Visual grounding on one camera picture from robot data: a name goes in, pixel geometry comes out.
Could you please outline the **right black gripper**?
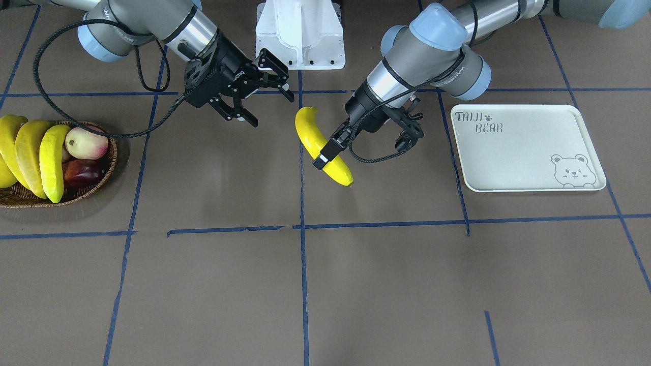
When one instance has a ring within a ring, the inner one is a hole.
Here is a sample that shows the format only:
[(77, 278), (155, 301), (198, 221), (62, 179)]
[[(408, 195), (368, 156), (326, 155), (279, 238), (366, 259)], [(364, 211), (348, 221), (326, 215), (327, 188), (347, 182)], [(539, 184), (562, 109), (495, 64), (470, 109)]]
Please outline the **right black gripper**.
[[(276, 88), (289, 102), (295, 97), (288, 84), (289, 69), (269, 49), (262, 48), (258, 57), (252, 61), (218, 31), (204, 50), (202, 56), (189, 48), (188, 40), (182, 40), (177, 46), (181, 54), (189, 58), (184, 72), (184, 101), (191, 106), (202, 107), (210, 101), (224, 119), (246, 121), (252, 127), (258, 127), (258, 118), (242, 106), (242, 100), (254, 93), (254, 87), (244, 85), (251, 83), (256, 69), (256, 88)], [(234, 106), (229, 106), (221, 96), (234, 99)]]

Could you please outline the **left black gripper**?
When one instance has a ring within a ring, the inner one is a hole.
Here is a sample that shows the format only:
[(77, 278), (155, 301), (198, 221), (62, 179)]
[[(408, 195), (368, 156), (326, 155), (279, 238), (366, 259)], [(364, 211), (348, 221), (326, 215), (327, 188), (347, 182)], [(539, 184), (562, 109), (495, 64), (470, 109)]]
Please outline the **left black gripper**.
[(352, 138), (355, 137), (353, 124), (357, 123), (363, 115), (366, 117), (358, 125), (356, 135), (361, 130), (369, 133), (377, 132), (389, 120), (402, 128), (395, 143), (395, 150), (398, 153), (406, 153), (424, 137), (425, 134), (419, 123), (423, 114), (409, 114), (412, 108), (407, 110), (405, 107), (392, 107), (388, 104), (379, 106), (380, 104), (381, 100), (372, 92), (368, 83), (362, 83), (345, 104), (349, 121), (344, 121), (323, 146), (317, 148), (317, 155), (312, 165), (318, 170), (323, 170), (328, 163), (333, 162), (339, 153), (351, 144)]

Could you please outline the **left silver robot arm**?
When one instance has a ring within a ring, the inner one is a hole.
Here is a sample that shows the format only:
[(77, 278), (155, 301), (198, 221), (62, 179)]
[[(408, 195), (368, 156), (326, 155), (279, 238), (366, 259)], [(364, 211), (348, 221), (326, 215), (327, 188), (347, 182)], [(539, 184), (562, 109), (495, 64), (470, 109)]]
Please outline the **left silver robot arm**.
[(396, 155), (406, 153), (423, 137), (422, 115), (404, 107), (418, 88), (431, 85), (461, 100), (488, 88), (491, 69), (471, 49), (478, 37), (540, 14), (626, 28), (648, 12), (649, 1), (467, 1), (454, 10), (432, 3), (409, 25), (387, 30), (382, 60), (348, 100), (348, 118), (316, 149), (312, 163), (319, 170), (330, 167), (360, 132), (376, 132), (388, 120), (402, 128)]

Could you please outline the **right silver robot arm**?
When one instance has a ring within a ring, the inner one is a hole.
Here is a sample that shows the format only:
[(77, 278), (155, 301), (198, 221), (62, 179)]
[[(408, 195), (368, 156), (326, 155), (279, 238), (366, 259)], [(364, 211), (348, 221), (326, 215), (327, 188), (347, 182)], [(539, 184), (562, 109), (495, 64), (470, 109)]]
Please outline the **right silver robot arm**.
[(199, 1), (52, 1), (84, 11), (78, 38), (91, 56), (124, 58), (158, 40), (186, 61), (184, 100), (210, 104), (223, 118), (258, 125), (242, 101), (261, 88), (276, 88), (290, 102), (288, 67), (263, 49), (248, 58), (203, 12)]

